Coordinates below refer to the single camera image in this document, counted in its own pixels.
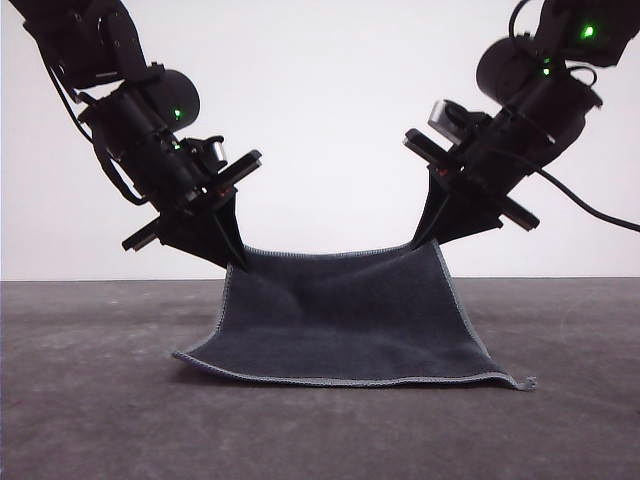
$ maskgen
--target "black cable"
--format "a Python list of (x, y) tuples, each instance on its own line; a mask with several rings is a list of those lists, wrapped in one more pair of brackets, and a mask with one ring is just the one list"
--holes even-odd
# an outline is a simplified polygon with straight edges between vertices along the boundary
[(520, 15), (520, 12), (524, 8), (524, 6), (530, 1), (531, 0), (520, 0), (520, 2), (518, 2), (518, 4), (516, 5), (516, 8), (514, 8), (513, 13), (511, 14), (511, 18), (509, 19), (509, 38), (511, 39), (511, 43), (513, 43), (513, 48), (515, 48), (516, 51), (522, 53), (523, 55), (526, 55), (527, 57), (535, 60), (536, 62), (539, 62), (540, 60), (535, 55), (531, 54), (529, 51), (523, 48), (522, 45), (518, 43), (518, 39), (516, 38), (516, 33), (515, 33), (516, 20), (518, 19), (518, 15)]
[(89, 141), (89, 143), (93, 144), (93, 139), (91, 138), (91, 135), (89, 135), (86, 132), (86, 130), (84, 128), (82, 128), (82, 125), (80, 124), (80, 121), (76, 117), (76, 114), (71, 109), (71, 105), (69, 104), (69, 100), (67, 99), (67, 96), (62, 91), (62, 87), (60, 86), (60, 83), (58, 82), (58, 78), (56, 77), (53, 69), (47, 64), (47, 61), (45, 60), (44, 55), (42, 54), (42, 52), (40, 52), (40, 56), (42, 57), (42, 61), (44, 63), (44, 67), (47, 70), (47, 73), (49, 74), (49, 78), (51, 79), (51, 83), (53, 83), (53, 86), (56, 88), (56, 92), (58, 92), (58, 95), (60, 96), (60, 99), (62, 100), (62, 103), (64, 104), (64, 108), (67, 111), (67, 113), (69, 114), (69, 116), (71, 117), (71, 120), (73, 120), (73, 124), (80, 131), (82, 136), (84, 138), (86, 138)]
[(490, 148), (490, 150), (492, 152), (494, 152), (494, 153), (497, 153), (498, 155), (504, 155), (506, 157), (511, 157), (514, 160), (517, 160), (520, 163), (523, 163), (524, 165), (529, 167), (531, 170), (533, 170), (534, 172), (536, 172), (537, 174), (542, 176), (545, 180), (547, 180), (548, 182), (553, 184), (555, 187), (557, 187), (562, 193), (564, 193), (567, 197), (569, 197), (576, 205), (578, 205), (580, 208), (582, 208), (585, 212), (589, 213), (590, 215), (593, 215), (597, 219), (602, 220), (602, 221), (607, 222), (607, 223), (611, 223), (611, 224), (616, 225), (618, 227), (626, 228), (628, 230), (633, 230), (634, 232), (640, 233), (640, 225), (637, 225), (637, 224), (631, 223), (631, 222), (627, 222), (626, 220), (621, 220), (621, 219), (616, 218), (616, 217), (612, 217), (610, 215), (607, 215), (605, 213), (602, 213), (602, 212), (596, 210), (591, 205), (589, 205), (587, 202), (585, 202), (580, 197), (578, 197), (578, 195), (573, 193), (569, 189), (569, 187), (567, 187), (565, 184), (563, 184), (560, 180), (558, 180), (556, 177), (551, 175), (549, 172), (544, 170), (539, 165), (536, 165), (534, 162), (529, 160), (527, 157), (524, 157), (522, 155), (518, 155), (518, 154), (515, 154), (515, 153), (512, 153), (512, 152), (509, 152), (507, 150), (500, 150), (500, 149), (497, 149), (497, 148)]
[(591, 72), (593, 75), (593, 82), (589, 85), (589, 87), (593, 87), (596, 83), (598, 83), (598, 73), (588, 65), (576, 65), (574, 67), (567, 68), (567, 72), (575, 72), (576, 70), (587, 70)]

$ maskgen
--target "fabric edge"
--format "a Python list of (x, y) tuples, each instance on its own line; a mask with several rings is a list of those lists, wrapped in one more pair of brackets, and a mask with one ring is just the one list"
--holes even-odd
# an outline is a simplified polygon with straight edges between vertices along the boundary
[(444, 255), (442, 254), (442, 249), (440, 248), (440, 244), (436, 240), (433, 240), (431, 242), (431, 245), (436, 252), (436, 256), (438, 257), (438, 260), (440, 261), (440, 267), (442, 268), (442, 273), (445, 279), (447, 280), (447, 283), (449, 284), (449, 291), (451, 292), (453, 301), (456, 304), (458, 313), (462, 318), (462, 323), (467, 329), (467, 333), (473, 339), (473, 341), (478, 344), (478, 346), (482, 350), (482, 353), (484, 353), (487, 357), (491, 358), (491, 355), (489, 354), (489, 350), (487, 349), (486, 345), (480, 338), (480, 335), (478, 335), (478, 332), (476, 331), (475, 327), (473, 326), (473, 323), (471, 322), (471, 318), (469, 317), (469, 315), (467, 314), (467, 311), (464, 308), (464, 304), (462, 303), (462, 299), (460, 298), (458, 294), (458, 290), (455, 287), (455, 284), (453, 282), (453, 277), (451, 276), (451, 272), (449, 271), (449, 267), (447, 266), (447, 262), (445, 261)]
[(215, 365), (208, 364), (202, 360), (176, 351), (173, 353), (173, 357), (177, 360), (182, 360), (200, 370), (207, 373), (217, 375), (224, 378), (232, 378), (235, 380), (243, 380), (247, 382), (259, 382), (259, 383), (273, 383), (284, 385), (299, 385), (306, 387), (360, 387), (360, 388), (381, 388), (381, 387), (394, 387), (400, 385), (412, 385), (412, 384), (433, 384), (433, 385), (457, 385), (457, 384), (472, 384), (487, 380), (498, 380), (505, 382), (511, 388), (522, 391), (530, 392), (536, 387), (534, 378), (528, 378), (523, 383), (518, 383), (511, 375), (507, 375), (502, 372), (487, 372), (478, 375), (472, 375), (468, 377), (403, 377), (392, 379), (370, 379), (370, 380), (348, 380), (348, 379), (336, 379), (336, 378), (297, 378), (297, 377), (269, 377), (259, 375), (249, 375), (243, 373), (237, 373), (230, 370), (226, 370)]

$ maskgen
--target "stitched hem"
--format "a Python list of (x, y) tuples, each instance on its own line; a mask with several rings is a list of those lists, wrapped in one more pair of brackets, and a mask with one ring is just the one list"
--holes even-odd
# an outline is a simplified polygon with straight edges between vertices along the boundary
[(440, 385), (456, 385), (465, 383), (477, 383), (487, 380), (499, 380), (506, 382), (509, 386), (518, 391), (529, 392), (535, 389), (535, 379), (529, 378), (527, 381), (518, 383), (512, 376), (501, 372), (487, 372), (467, 377), (402, 377), (390, 379), (361, 379), (350, 380), (340, 378), (297, 378), (297, 377), (271, 377), (250, 375), (245, 373), (233, 372), (224, 368), (210, 365), (206, 362), (198, 360), (191, 355), (182, 352), (174, 352), (173, 356), (194, 367), (204, 370), (207, 373), (213, 373), (217, 376), (233, 378), (236, 380), (245, 380), (249, 382), (261, 383), (277, 383), (285, 385), (300, 385), (307, 387), (363, 387), (363, 388), (379, 388), (393, 387), (408, 384), (440, 384)]

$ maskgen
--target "green led light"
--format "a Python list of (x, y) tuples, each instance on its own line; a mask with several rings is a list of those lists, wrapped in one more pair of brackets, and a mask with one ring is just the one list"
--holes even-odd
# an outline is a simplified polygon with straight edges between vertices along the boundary
[(596, 36), (596, 27), (594, 27), (593, 25), (585, 25), (584, 28), (582, 29), (582, 32), (580, 32), (580, 38), (582, 40), (587, 40), (595, 36)]

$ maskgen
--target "cloth fold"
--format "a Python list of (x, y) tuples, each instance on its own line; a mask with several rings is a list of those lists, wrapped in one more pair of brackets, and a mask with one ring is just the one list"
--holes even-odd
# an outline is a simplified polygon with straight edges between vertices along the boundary
[(516, 382), (489, 356), (436, 242), (337, 255), (247, 248), (218, 323), (174, 356), (214, 375), (308, 386)]

